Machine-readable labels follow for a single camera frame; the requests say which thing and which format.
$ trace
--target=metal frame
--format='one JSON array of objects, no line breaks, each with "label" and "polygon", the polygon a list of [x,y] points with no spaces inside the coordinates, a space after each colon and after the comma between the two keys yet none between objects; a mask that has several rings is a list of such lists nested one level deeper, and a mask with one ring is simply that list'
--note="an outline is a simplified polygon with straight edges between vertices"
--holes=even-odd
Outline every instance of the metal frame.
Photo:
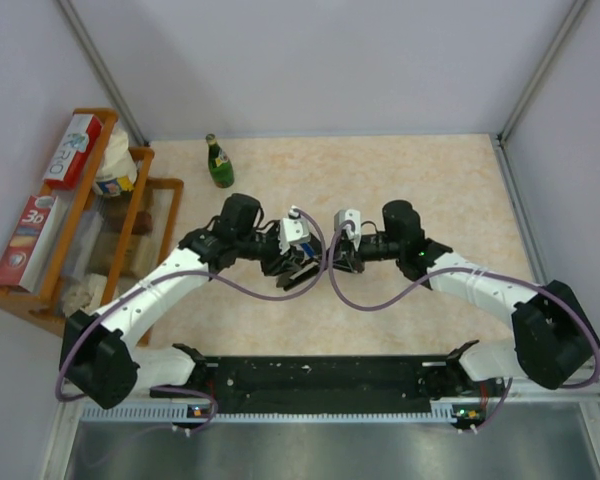
[{"label": "metal frame", "polygon": [[[91,65],[94,74],[106,92],[114,108],[119,112],[121,120],[126,124],[130,134],[138,144],[147,144],[147,138],[136,122],[131,109],[126,103],[120,89],[116,85],[107,65],[95,47],[84,23],[82,22],[72,0],[55,0],[69,28],[72,30],[78,44],[82,48]],[[529,79],[518,102],[513,108],[511,115],[505,123],[499,135],[491,136],[494,152],[502,173],[503,182],[507,189],[511,207],[514,212],[520,236],[525,248],[526,256],[531,266],[536,281],[546,283],[548,280],[547,267],[543,260],[540,245],[534,235],[533,225],[530,221],[528,208],[520,193],[519,182],[516,180],[515,171],[512,169],[511,161],[507,155],[506,145],[520,123],[524,113],[542,87],[554,65],[558,55],[566,45],[577,26],[584,18],[590,0],[574,0],[562,25],[556,33],[553,41],[545,55],[539,62],[534,74]],[[590,365],[585,366],[576,373],[576,377],[588,377]],[[133,401],[148,402],[156,405],[164,400],[150,400],[135,397]],[[454,399],[441,399],[441,402],[453,401]],[[461,403],[465,399],[455,399]],[[600,465],[600,385],[594,385],[584,391],[547,391],[532,382],[516,381],[510,393],[508,401],[511,402],[578,402],[581,406],[583,421],[589,433],[591,444]],[[86,402],[74,402],[60,405],[56,412],[53,431],[49,439],[47,452],[44,460],[41,479],[64,478],[71,454],[71,448],[77,433],[78,423],[82,417]]]}]

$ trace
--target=white container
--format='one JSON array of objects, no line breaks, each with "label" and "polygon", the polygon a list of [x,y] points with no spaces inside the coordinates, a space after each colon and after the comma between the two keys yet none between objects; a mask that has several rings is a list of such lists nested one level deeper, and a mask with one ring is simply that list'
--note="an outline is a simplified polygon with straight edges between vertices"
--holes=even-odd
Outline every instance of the white container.
[{"label": "white container", "polygon": [[122,192],[132,191],[137,178],[138,170],[129,153],[129,136],[116,125],[96,173],[93,191],[105,197],[117,197]]}]

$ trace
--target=wall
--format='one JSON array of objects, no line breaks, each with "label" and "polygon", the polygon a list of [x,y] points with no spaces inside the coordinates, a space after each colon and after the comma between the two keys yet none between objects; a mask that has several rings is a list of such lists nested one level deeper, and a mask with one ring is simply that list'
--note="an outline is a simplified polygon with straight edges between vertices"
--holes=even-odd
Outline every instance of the wall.
[{"label": "wall", "polygon": [[600,0],[591,3],[508,150],[544,261],[600,336]]},{"label": "wall", "polygon": [[[107,106],[51,0],[0,2],[0,255],[76,106]],[[35,478],[59,339],[0,312],[0,479]]]},{"label": "wall", "polygon": [[572,0],[72,0],[150,140],[496,132]]}]

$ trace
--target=red box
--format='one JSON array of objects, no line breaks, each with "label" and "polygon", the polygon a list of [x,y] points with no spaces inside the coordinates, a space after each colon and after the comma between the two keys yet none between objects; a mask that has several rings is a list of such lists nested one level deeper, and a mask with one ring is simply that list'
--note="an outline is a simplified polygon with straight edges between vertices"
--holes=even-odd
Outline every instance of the red box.
[{"label": "red box", "polygon": [[29,197],[0,259],[0,285],[34,291],[66,206],[53,196]]},{"label": "red box", "polygon": [[95,115],[74,114],[44,174],[44,183],[51,188],[74,189],[101,131],[102,122]]}]

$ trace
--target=gray wall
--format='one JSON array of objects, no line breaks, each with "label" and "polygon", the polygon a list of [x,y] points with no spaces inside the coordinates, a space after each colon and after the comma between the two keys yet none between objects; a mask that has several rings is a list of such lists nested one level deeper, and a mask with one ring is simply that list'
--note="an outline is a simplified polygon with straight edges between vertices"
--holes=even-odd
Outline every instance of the gray wall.
[{"label": "gray wall", "polygon": [[[0,255],[76,106],[106,106],[51,0],[0,2]],[[35,478],[59,339],[0,311],[0,480]]]},{"label": "gray wall", "polygon": [[508,150],[549,271],[574,287],[600,335],[600,0]]},{"label": "gray wall", "polygon": [[572,0],[72,0],[149,139],[496,132]]}]

